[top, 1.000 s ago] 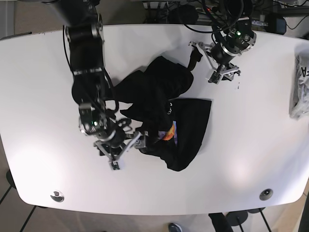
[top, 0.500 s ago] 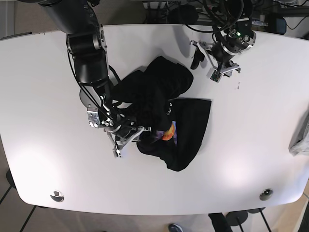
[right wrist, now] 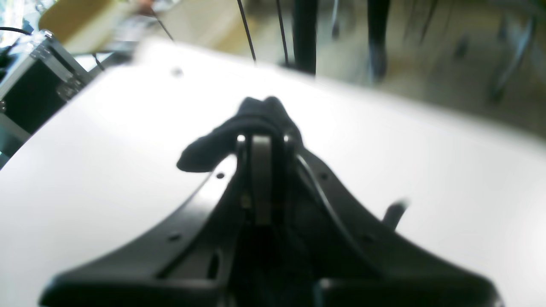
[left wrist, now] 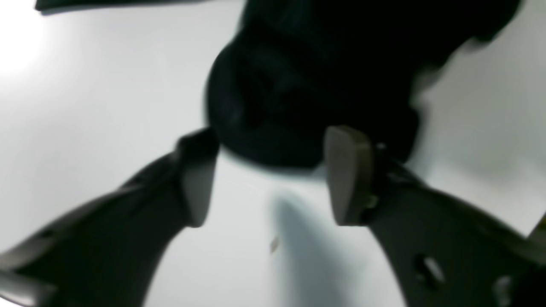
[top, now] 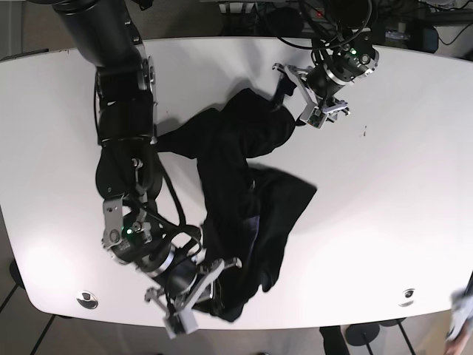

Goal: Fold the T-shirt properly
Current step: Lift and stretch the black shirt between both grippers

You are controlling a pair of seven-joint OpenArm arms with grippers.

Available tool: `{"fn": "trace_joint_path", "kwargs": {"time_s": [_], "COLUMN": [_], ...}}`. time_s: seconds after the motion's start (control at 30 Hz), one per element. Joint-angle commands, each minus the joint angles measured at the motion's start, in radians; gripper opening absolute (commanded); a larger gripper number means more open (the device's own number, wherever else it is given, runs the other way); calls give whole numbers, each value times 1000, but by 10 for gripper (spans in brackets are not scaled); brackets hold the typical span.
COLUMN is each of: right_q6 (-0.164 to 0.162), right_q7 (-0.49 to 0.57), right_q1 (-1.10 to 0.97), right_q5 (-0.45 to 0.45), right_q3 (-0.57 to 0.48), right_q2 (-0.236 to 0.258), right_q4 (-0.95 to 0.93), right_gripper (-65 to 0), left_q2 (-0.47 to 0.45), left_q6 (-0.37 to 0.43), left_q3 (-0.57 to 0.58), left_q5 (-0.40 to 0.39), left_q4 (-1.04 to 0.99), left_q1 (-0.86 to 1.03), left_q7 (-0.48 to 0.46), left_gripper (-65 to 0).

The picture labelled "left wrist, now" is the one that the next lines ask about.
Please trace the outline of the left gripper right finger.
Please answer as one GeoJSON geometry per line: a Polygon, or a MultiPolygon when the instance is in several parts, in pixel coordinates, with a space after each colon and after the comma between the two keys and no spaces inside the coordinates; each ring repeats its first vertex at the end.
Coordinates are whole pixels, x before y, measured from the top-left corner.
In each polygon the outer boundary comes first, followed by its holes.
{"type": "Polygon", "coordinates": [[[545,305],[544,248],[351,127],[326,129],[324,161],[336,223],[371,230],[408,307],[545,305]]]}

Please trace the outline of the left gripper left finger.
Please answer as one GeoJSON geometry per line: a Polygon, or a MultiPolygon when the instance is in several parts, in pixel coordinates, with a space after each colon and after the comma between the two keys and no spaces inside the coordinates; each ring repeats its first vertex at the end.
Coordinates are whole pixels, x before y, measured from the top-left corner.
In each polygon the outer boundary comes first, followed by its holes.
{"type": "Polygon", "coordinates": [[[180,138],[117,190],[52,221],[1,255],[10,307],[142,307],[163,254],[210,208],[220,142],[180,138]]]}

